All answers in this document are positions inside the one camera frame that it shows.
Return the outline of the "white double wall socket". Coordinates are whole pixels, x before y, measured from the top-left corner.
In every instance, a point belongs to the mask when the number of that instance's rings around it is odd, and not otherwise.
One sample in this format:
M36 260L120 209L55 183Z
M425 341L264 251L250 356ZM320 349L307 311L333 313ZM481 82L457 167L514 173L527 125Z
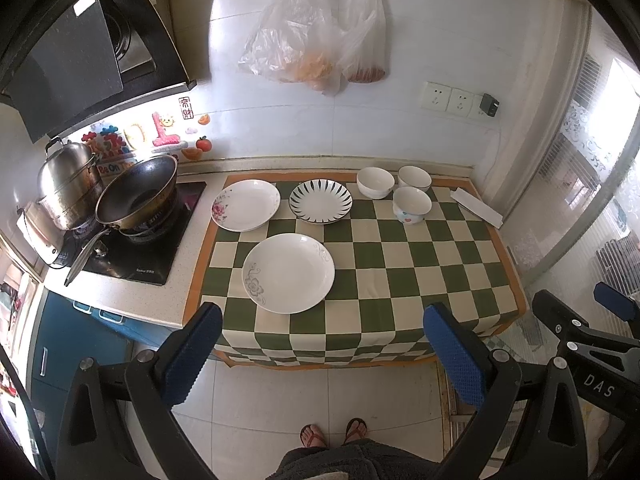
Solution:
M427 81L422 89L419 106L431 112L446 113L466 119L490 119L490 116L480 109L482 99L480 94Z

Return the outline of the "plastic bag with sausages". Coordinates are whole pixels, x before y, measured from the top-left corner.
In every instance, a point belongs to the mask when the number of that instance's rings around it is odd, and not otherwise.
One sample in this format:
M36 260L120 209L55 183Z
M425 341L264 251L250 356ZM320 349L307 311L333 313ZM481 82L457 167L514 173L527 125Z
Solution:
M383 0L349 0L340 58L353 84L373 84L386 75L386 16Z

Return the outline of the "green white checkered cloth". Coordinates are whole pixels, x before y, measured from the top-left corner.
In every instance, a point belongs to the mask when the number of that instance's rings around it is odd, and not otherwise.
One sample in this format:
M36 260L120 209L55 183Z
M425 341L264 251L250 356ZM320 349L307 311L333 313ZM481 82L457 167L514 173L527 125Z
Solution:
M459 323L483 337L503 332L526 310L518 274L497 230L452 199L472 184L438 177L433 207L423 222L404 226L390 200L354 194L348 216L328 226L294 217L282 205L263 226L233 233L206 231L184 316L206 301L224 315L215 353L229 365L294 370L419 362L433 350L423 310L440 302ZM246 256L262 240L283 233L315 238L335 264L326 299L292 315L268 312L243 281Z

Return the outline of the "person's left foot sandal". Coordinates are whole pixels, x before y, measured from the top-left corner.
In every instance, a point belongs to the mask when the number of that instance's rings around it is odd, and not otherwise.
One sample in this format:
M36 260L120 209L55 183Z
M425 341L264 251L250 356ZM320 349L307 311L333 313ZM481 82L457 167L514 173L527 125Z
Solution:
M321 429L315 424L303 426L300 430L300 443L304 448L328 448L326 437Z

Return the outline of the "white bowl dark rim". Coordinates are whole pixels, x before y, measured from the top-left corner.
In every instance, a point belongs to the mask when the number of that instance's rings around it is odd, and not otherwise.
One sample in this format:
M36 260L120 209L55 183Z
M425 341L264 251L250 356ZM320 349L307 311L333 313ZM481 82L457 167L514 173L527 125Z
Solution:
M423 168L417 166L403 166L398 170L398 185L411 186L426 192L432 185L431 175Z

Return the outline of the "white bowl rose decor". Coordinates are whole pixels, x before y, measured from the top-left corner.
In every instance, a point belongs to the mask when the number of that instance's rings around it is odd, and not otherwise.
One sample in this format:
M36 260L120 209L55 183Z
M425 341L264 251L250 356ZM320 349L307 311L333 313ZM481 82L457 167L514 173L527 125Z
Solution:
M359 192L371 200L384 200L395 187L394 176L383 168L366 167L358 171Z

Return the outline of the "stainless steel steamer pot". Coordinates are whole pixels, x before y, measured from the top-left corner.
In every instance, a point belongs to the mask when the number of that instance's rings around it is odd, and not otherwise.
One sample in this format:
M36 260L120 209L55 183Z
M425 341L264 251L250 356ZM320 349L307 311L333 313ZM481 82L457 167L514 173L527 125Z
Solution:
M38 172L41 206L63 231L79 228L94 216L104 186L94 154L86 144L54 138Z

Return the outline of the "white plate blue leaf pattern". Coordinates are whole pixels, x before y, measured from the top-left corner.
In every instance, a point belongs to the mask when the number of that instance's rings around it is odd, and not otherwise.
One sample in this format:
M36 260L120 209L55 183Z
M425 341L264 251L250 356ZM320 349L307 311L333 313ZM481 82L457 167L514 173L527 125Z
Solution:
M312 224L331 224L342 220L352 209L354 199L340 182L311 179L293 188L288 206L298 220Z

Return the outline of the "white bowl blue heart decor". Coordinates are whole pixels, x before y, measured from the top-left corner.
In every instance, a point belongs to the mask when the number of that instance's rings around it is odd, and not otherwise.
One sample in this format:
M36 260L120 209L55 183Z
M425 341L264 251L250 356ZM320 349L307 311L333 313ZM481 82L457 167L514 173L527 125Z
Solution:
M413 186L401 186L393 192L393 213L405 226L422 222L432 207L428 195Z

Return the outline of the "blue cabinet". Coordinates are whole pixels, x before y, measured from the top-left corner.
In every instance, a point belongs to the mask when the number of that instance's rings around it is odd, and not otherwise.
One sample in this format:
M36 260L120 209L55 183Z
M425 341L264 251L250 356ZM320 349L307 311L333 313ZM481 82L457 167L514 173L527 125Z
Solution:
M47 293L37 325L30 400L42 416L43 440L52 460L58 452L66 396L80 360L91 356L101 365L127 362L135 344L157 348L169 334L168 327Z

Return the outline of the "colourful wall stickers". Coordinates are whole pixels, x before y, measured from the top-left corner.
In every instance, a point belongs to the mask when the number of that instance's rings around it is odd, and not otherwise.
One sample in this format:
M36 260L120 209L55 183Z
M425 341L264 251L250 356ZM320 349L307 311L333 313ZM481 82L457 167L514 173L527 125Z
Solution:
M198 113L190 96L163 98L124 110L72 134L96 155L103 177L139 160L170 155L178 162L200 162L213 154L210 116Z

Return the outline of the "white flat paper packet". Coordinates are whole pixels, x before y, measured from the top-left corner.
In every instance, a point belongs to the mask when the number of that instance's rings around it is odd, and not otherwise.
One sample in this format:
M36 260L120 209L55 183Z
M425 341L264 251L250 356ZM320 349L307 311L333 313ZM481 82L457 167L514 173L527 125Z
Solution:
M456 188L454 191L451 191L450 197L459 205L463 206L468 211L471 211L472 214L480 217L494 228L500 229L502 227L503 216L479 198L475 197L468 191L465 191L464 188Z

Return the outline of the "black glass gas stove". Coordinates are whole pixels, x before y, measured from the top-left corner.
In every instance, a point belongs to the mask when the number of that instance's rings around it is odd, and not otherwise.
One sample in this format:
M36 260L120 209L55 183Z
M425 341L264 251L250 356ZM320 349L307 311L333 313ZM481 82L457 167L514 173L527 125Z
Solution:
M204 181L178 183L171 208L151 229L128 235L110 231L93 248L82 270L111 278L162 286L186 232Z

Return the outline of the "person's right foot sandal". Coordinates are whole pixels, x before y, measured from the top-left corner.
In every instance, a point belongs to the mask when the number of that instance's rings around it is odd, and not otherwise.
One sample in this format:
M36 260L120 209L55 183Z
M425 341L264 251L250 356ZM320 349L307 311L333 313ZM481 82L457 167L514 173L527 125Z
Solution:
M346 427L344 443L352 443L363 440L368 436L369 430L366 422L359 418L353 418Z

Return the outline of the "white plate pink rose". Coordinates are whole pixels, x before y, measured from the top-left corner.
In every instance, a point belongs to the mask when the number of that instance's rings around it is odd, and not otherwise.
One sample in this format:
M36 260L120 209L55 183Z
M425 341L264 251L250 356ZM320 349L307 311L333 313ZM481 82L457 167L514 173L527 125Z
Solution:
M273 217L280 203L280 192L272 183L242 180L227 186L216 196L212 218L217 226L230 232L253 231Z

